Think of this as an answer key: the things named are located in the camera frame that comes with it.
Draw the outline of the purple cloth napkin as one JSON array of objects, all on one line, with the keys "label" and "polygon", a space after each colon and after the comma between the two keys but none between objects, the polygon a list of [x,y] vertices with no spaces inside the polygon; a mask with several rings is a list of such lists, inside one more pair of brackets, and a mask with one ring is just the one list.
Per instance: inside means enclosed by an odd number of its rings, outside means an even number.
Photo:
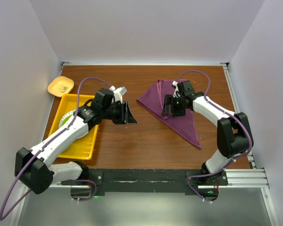
[{"label": "purple cloth napkin", "polygon": [[158,80],[154,82],[138,99],[137,102],[158,120],[167,125],[175,133],[194,147],[201,149],[195,128],[193,113],[188,110],[185,116],[161,116],[165,95],[173,95],[172,80]]}]

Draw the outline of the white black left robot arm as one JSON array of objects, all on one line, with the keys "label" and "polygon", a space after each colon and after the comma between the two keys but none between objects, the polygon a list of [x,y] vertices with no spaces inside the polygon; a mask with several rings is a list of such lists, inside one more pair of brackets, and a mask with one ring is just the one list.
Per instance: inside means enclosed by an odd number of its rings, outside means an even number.
[{"label": "white black left robot arm", "polygon": [[79,138],[87,135],[102,120],[115,125],[136,124],[128,102],[123,100],[125,87],[100,89],[94,98],[79,106],[69,120],[41,143],[16,153],[15,177],[35,194],[43,193],[51,184],[73,180],[83,185],[88,180],[83,165],[71,161],[54,164],[57,157]]}]

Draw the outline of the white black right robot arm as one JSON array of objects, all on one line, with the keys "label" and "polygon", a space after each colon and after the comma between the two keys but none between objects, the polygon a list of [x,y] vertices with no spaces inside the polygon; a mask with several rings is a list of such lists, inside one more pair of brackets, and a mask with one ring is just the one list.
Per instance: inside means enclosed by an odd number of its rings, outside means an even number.
[{"label": "white black right robot arm", "polygon": [[190,81],[172,82],[174,93],[164,97],[161,115],[185,116],[186,110],[199,113],[217,128],[217,150],[203,163],[200,175],[190,176],[206,185],[213,184],[218,175],[237,158],[247,154],[253,147],[248,117],[245,113],[234,113],[213,102],[206,92],[195,92]]}]

